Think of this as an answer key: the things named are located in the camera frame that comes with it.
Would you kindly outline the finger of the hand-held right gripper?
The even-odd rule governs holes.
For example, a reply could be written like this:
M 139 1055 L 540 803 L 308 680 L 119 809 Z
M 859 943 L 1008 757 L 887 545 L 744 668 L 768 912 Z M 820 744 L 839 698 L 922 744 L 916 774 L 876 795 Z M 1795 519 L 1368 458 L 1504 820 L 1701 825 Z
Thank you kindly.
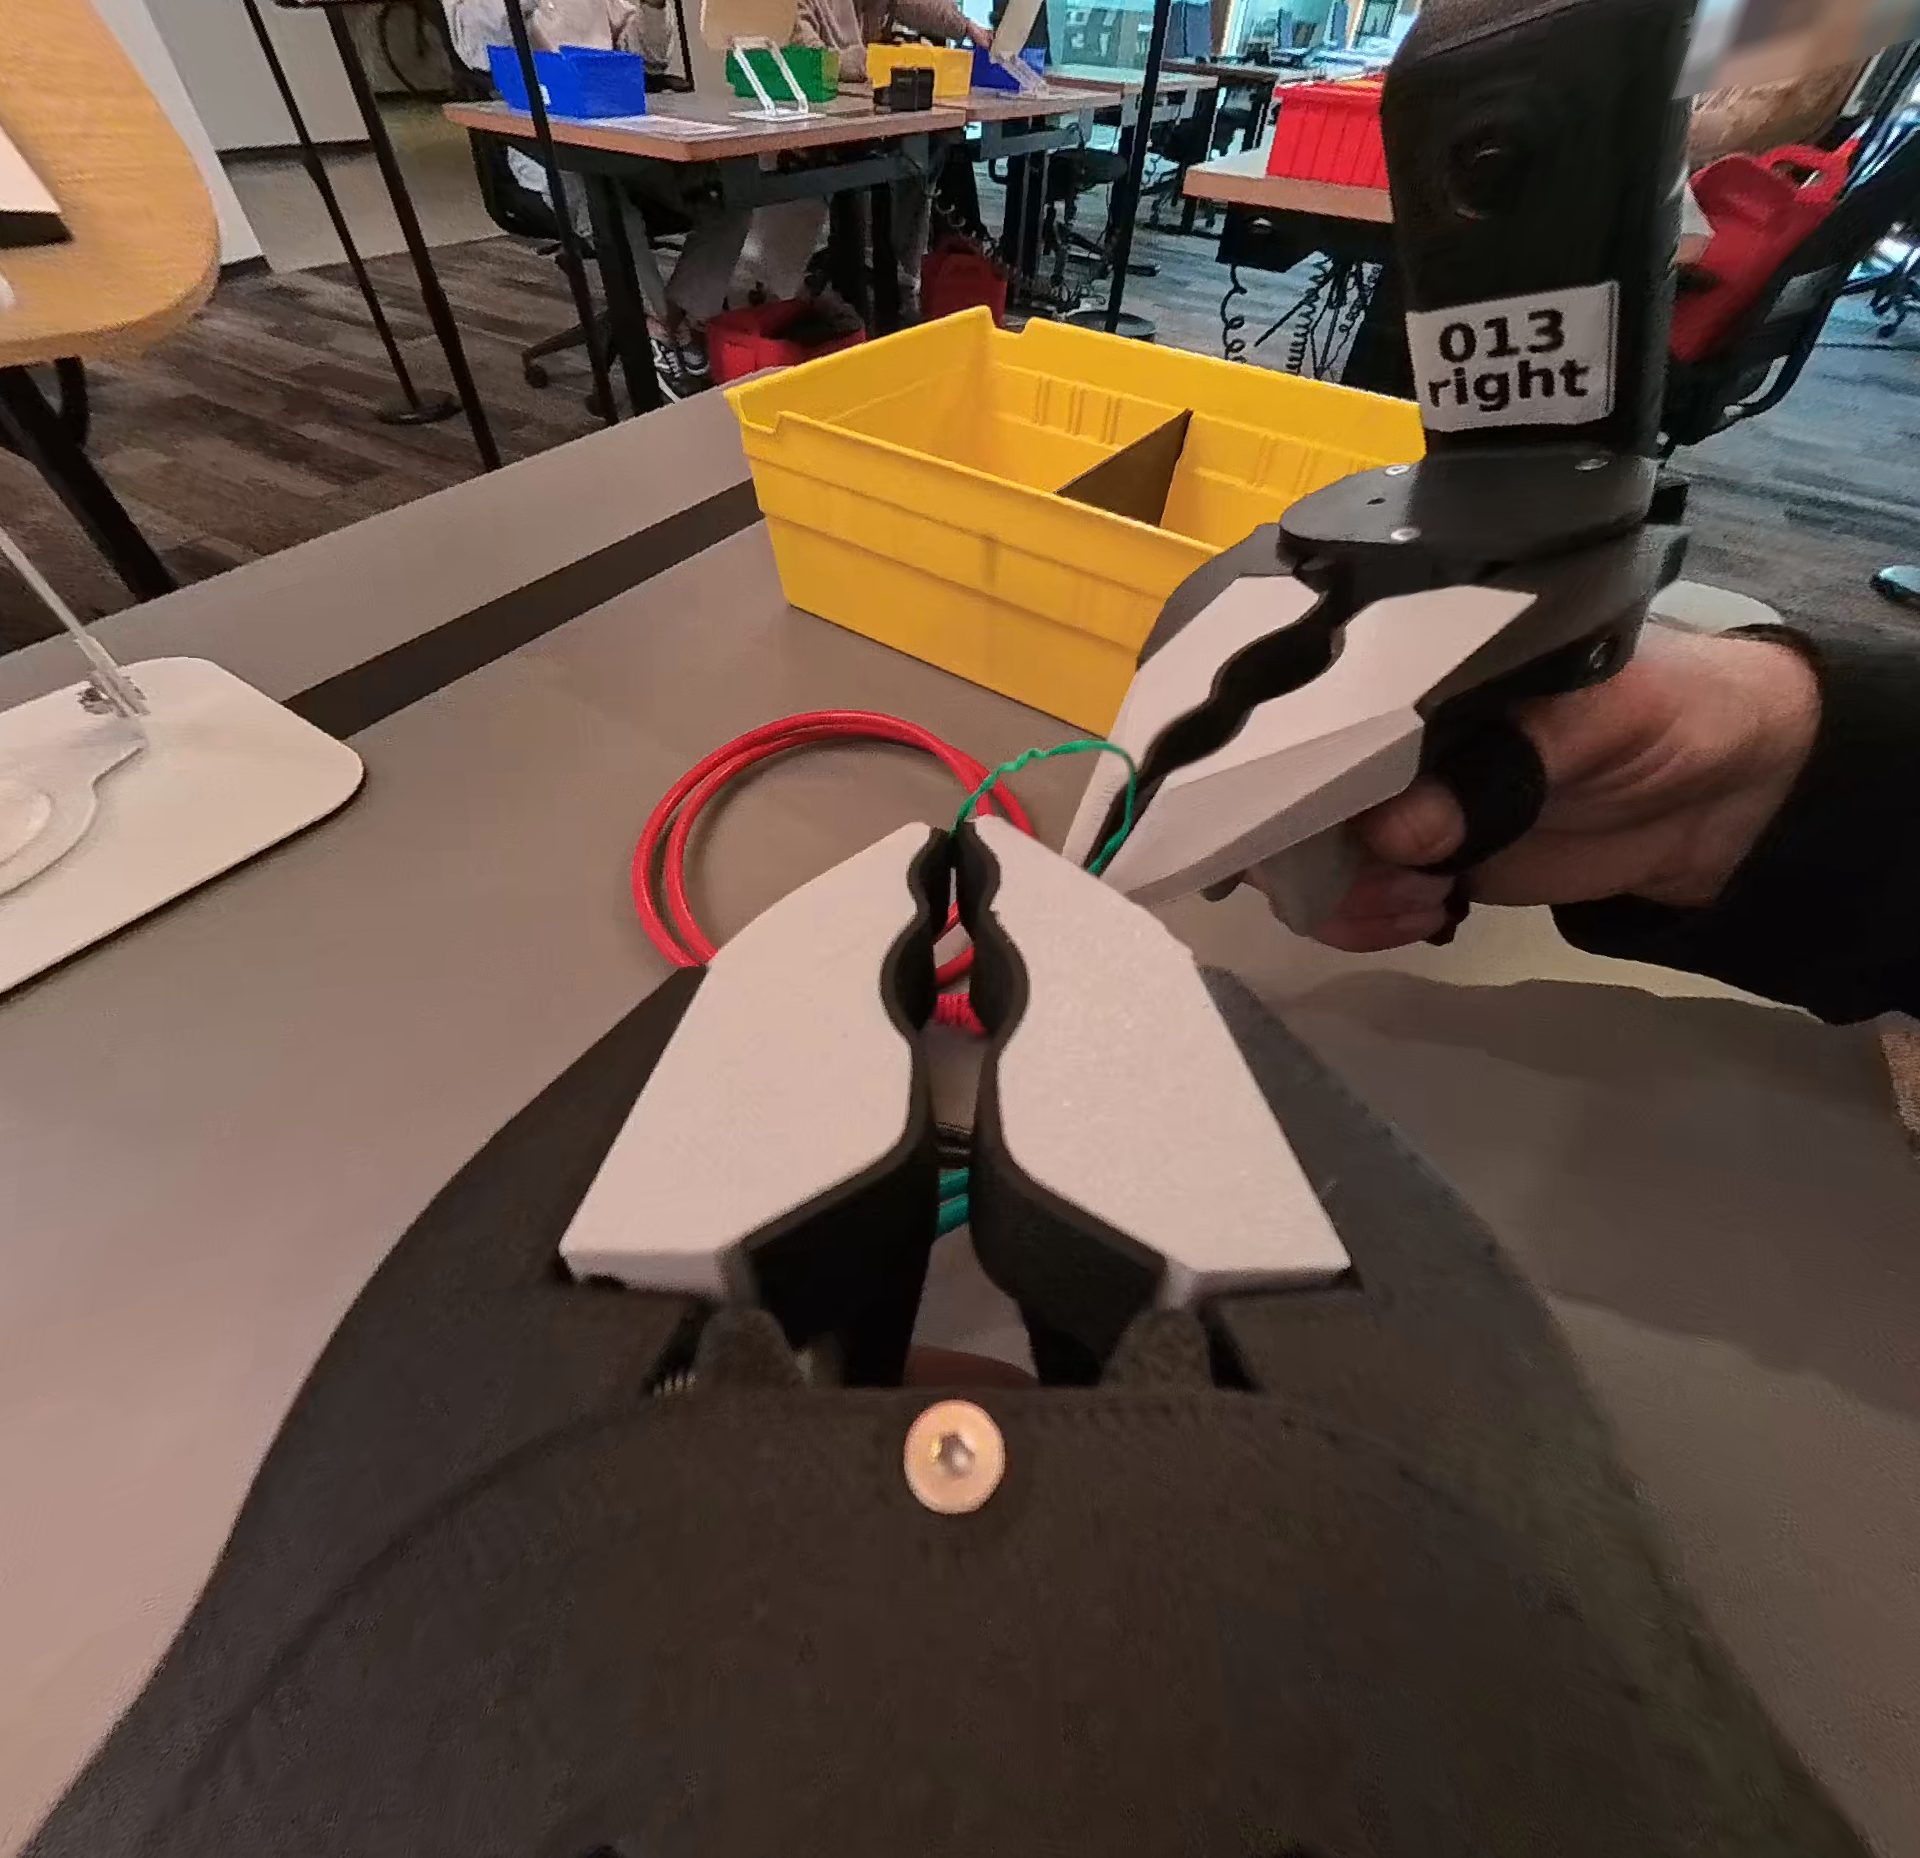
M 1331 602 L 1316 591 L 1295 574 L 1220 586 L 1139 665 L 1063 855 L 1094 861 L 1115 840 L 1121 814 L 1145 820 L 1176 769 L 1219 754 L 1254 713 L 1308 686 L 1325 665 Z
M 1331 665 L 1176 769 L 1102 882 L 1150 907 L 1271 862 L 1412 781 L 1422 701 L 1532 617 L 1532 592 L 1447 586 L 1331 608 Z

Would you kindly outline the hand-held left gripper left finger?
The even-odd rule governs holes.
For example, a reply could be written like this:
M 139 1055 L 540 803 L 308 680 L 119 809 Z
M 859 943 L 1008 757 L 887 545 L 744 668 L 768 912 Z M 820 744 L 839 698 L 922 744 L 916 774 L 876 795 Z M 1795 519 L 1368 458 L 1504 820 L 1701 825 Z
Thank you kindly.
M 563 1268 L 744 1294 L 775 1232 L 848 1219 L 927 1133 L 941 834 L 899 825 L 695 971 L 573 1224 Z

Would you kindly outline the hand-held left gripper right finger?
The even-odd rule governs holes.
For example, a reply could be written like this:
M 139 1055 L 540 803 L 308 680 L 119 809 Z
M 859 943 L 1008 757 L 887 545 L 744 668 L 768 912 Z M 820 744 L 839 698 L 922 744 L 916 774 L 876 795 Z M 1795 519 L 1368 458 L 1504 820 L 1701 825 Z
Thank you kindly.
M 1331 1287 L 1341 1243 L 1196 957 L 1008 820 L 954 834 L 980 1019 L 975 1243 L 1037 1211 L 1115 1248 L 1150 1305 Z

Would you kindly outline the green twist tie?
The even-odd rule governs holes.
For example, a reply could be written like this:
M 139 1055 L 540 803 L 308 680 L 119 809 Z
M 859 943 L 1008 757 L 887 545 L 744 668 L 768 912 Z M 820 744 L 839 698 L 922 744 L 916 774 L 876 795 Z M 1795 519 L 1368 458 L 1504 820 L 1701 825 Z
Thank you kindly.
M 987 809 L 996 803 L 1002 781 L 1022 778 L 1024 769 L 1058 763 L 1058 757 L 1115 757 L 1121 763 L 1115 820 L 1102 834 L 1094 834 L 1089 861 L 1080 862 L 1089 877 L 1102 877 L 1109 862 L 1115 861 L 1115 852 L 1126 848 L 1126 838 L 1134 834 L 1134 820 L 1139 820 L 1139 763 L 1128 757 L 1128 750 L 1121 750 L 1109 736 L 1076 736 L 1076 743 L 1062 743 L 1062 744 L 1024 744 L 1022 754 L 987 769 L 980 781 L 960 803 L 946 838 L 960 838 L 966 825 L 987 814 Z

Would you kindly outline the yellow plastic bin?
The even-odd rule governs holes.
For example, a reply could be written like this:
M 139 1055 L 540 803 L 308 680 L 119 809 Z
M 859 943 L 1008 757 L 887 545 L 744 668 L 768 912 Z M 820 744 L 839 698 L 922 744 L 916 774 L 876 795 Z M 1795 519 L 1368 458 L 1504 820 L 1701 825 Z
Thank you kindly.
M 1094 736 L 1199 561 L 1425 451 L 1400 399 L 987 308 L 725 399 L 791 608 Z M 1175 411 L 1167 527 L 1058 499 Z

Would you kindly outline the person's right forearm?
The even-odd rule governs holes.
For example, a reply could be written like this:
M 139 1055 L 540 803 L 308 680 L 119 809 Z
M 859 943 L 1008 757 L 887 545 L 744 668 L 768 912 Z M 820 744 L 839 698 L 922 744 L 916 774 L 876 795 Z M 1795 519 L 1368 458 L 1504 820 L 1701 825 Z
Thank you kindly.
M 1552 907 L 1552 924 L 1576 950 L 1712 978 L 1826 1027 L 1916 1019 L 1916 657 L 1791 626 L 1734 636 L 1786 646 L 1818 680 L 1818 727 L 1774 820 L 1706 907 L 1612 896 Z

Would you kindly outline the person's right hand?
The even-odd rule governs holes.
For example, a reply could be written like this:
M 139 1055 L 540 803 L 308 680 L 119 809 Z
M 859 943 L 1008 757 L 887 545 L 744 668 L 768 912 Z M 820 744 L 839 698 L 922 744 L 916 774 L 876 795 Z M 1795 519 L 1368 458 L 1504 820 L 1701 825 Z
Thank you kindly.
M 1416 781 L 1360 814 L 1356 882 L 1313 936 L 1349 957 L 1430 943 L 1452 896 L 1523 912 L 1712 907 L 1798 784 L 1818 706 L 1798 646 L 1652 627 L 1619 676 L 1509 713 L 1546 769 L 1546 809 L 1516 848 L 1442 877 L 1468 814 Z

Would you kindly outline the red storage bin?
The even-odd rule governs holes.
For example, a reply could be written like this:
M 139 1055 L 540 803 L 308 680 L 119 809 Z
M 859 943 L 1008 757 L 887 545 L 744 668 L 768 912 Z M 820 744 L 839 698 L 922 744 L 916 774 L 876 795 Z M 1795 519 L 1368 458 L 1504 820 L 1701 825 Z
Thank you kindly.
M 1384 75 L 1280 88 L 1265 176 L 1343 194 L 1386 194 L 1380 99 Z

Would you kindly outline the grey background table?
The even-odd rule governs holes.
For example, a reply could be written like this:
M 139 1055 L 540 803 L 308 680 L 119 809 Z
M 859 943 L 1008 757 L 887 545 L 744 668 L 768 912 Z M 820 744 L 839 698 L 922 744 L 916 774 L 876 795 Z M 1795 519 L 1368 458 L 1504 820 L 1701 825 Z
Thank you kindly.
M 1196 207 L 1230 207 L 1255 213 L 1308 213 L 1391 225 L 1386 189 L 1343 189 L 1325 181 L 1271 176 L 1265 151 L 1230 151 L 1188 165 L 1181 197 Z

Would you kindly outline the black pole stand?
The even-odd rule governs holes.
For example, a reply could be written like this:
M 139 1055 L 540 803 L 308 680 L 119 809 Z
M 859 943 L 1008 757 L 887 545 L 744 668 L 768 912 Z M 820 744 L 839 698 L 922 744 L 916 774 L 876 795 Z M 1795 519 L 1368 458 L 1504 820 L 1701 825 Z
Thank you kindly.
M 1121 181 L 1115 181 L 1115 189 L 1109 197 L 1109 236 L 1102 236 L 1109 302 L 1102 302 L 1100 314 L 1073 308 L 1071 325 L 1076 331 L 1109 331 L 1109 337 L 1115 337 L 1121 317 L 1126 317 L 1121 302 L 1126 302 L 1126 279 L 1128 279 L 1128 264 L 1134 264 L 1139 194 L 1145 194 L 1150 112 L 1157 112 L 1157 97 L 1160 97 L 1170 8 L 1175 8 L 1175 0 L 1150 0 L 1149 57 L 1145 57 L 1145 69 L 1139 69 L 1139 97 L 1134 97 L 1134 125 L 1128 125 L 1128 141 L 1126 141 L 1126 165 L 1121 165 Z

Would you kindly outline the red floor bin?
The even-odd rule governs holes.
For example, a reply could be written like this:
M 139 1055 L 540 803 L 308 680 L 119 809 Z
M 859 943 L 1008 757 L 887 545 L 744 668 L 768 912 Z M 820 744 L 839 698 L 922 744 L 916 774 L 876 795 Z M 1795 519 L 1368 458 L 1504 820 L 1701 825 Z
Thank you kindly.
M 738 382 L 758 369 L 785 369 L 812 357 L 843 353 L 859 342 L 868 342 L 868 331 L 859 314 L 843 302 L 756 302 L 722 308 L 707 325 L 707 368 L 713 382 Z

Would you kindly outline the white lamp base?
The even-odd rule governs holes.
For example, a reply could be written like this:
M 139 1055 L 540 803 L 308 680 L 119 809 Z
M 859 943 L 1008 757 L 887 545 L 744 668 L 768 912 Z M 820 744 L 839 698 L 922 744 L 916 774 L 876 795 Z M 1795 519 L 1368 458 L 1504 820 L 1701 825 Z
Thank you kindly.
M 62 621 L 84 676 L 0 717 L 0 989 L 346 813 L 362 754 L 196 656 L 119 665 L 15 538 L 4 566 Z

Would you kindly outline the green storage bin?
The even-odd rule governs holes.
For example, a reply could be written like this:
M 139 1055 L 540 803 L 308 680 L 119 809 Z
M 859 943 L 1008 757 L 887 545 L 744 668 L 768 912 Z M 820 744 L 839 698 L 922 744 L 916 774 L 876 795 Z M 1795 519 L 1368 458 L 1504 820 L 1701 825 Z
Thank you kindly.
M 768 109 L 818 109 L 834 104 L 843 93 L 843 57 L 839 49 L 808 42 L 768 42 L 768 41 L 735 41 L 725 52 L 725 75 L 735 97 L 768 104 Z

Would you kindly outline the wooden edged work table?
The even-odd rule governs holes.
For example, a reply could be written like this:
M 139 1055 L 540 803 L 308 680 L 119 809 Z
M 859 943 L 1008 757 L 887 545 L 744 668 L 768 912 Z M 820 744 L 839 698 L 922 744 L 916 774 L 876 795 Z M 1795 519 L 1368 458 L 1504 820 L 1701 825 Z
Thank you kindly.
M 659 411 L 659 374 L 645 342 L 631 236 L 626 225 L 618 185 L 638 165 L 664 165 L 730 213 L 785 200 L 868 197 L 868 240 L 843 236 L 855 279 L 868 285 L 864 329 L 888 337 L 899 314 L 893 185 L 927 185 L 938 151 L 966 135 L 966 109 L 876 109 L 834 99 L 825 109 L 730 109 L 701 97 L 659 97 L 643 119 L 531 119 L 500 99 L 443 104 L 443 119 L 471 135 L 531 150 L 544 176 L 575 176 L 590 200 L 590 247 L 612 314 L 612 343 L 585 314 L 594 369 L 618 362 L 626 393 L 596 393 L 605 422 Z

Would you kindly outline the printed instruction sheet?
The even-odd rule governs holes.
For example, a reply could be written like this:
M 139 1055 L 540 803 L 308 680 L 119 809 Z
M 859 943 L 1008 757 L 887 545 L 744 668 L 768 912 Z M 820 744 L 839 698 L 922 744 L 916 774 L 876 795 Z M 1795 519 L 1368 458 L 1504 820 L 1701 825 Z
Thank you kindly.
M 0 247 L 58 247 L 69 240 L 74 233 L 62 213 L 62 200 L 0 125 Z

